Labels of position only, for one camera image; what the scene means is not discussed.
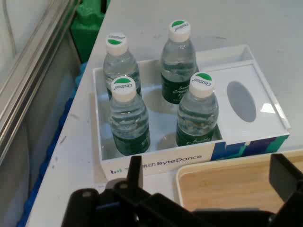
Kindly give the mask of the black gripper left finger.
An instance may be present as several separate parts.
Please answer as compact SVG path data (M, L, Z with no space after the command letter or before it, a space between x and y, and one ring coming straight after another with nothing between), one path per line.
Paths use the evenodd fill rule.
M79 189L68 203L70 227L189 227L194 216L156 193L143 189L141 156L131 157L126 178L111 182L102 193Z

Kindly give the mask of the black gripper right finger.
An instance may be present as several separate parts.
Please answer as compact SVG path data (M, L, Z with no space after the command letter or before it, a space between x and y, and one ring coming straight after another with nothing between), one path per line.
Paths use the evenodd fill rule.
M269 220L270 227L303 225L303 173L283 154L270 157L269 182L284 202Z

